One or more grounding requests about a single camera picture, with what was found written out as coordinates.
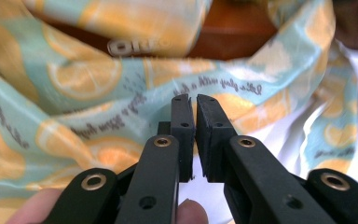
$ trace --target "human hand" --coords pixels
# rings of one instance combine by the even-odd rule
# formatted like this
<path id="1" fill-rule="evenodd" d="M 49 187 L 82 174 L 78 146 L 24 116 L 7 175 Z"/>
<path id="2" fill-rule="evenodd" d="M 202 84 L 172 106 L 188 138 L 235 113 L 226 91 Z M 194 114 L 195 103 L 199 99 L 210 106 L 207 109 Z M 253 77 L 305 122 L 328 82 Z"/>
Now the human hand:
<path id="1" fill-rule="evenodd" d="M 348 49 L 358 50 L 358 0 L 335 0 L 333 4 L 336 39 Z"/>
<path id="2" fill-rule="evenodd" d="M 61 193 L 59 189 L 40 190 L 9 219 L 7 224 L 41 223 L 46 219 Z M 199 203 L 185 200 L 178 207 L 176 223 L 203 224 L 208 223 L 208 217 Z"/>

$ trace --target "black pliers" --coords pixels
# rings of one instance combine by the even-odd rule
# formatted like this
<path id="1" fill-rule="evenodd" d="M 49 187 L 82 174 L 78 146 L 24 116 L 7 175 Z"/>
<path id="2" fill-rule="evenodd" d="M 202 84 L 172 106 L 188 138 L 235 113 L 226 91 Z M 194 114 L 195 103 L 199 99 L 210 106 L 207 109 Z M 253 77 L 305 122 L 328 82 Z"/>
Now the black pliers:
<path id="1" fill-rule="evenodd" d="M 194 139 L 208 181 L 225 183 L 236 223 L 358 223 L 356 181 L 330 169 L 307 180 L 288 173 L 260 141 L 237 135 L 214 98 L 197 97 L 197 129 L 186 94 L 172 99 L 171 119 L 129 169 L 78 175 L 43 223 L 174 223 L 178 183 L 192 176 Z"/>

